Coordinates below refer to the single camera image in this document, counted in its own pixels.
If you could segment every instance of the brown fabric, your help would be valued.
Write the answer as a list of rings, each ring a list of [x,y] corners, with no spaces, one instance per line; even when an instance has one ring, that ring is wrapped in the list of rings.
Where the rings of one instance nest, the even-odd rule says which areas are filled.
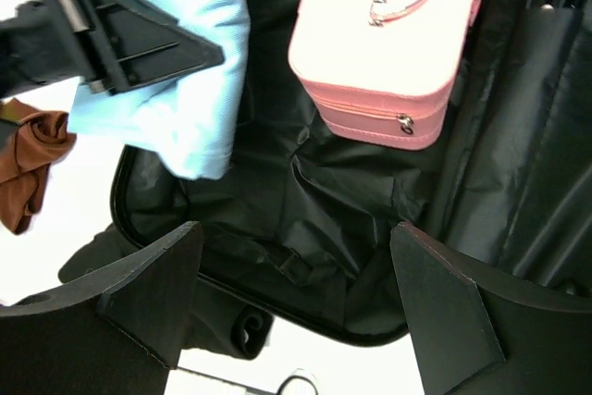
[[[0,152],[0,221],[19,235],[41,210],[49,166],[72,148],[76,136],[66,132],[68,113],[39,111],[17,99],[0,107],[20,124]]]

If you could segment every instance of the white surface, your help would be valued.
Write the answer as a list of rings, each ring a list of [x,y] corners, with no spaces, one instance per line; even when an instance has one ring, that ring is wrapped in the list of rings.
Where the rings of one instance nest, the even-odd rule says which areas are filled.
[[[0,0],[0,19],[25,0]],[[20,100],[41,109],[69,110],[76,80],[31,93]],[[121,144],[79,137],[62,162],[52,166],[42,212],[29,231],[11,235],[0,227],[0,301],[21,298],[59,285],[57,270],[95,233],[111,222],[109,193]],[[184,352],[179,363],[258,389],[275,391],[295,369],[313,373],[323,394],[423,394],[409,337],[388,347],[359,349],[319,337],[278,320],[270,346],[253,362],[209,352]],[[240,394],[183,372],[171,373],[167,395]]]

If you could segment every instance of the light blue fabric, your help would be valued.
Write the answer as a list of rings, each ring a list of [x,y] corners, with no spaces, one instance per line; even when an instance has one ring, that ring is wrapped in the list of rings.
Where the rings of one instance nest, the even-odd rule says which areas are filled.
[[[219,179],[228,168],[247,63],[246,1],[149,1],[179,18],[186,30],[222,46],[226,62],[114,96],[92,94],[81,85],[68,130],[157,152],[180,178]]]

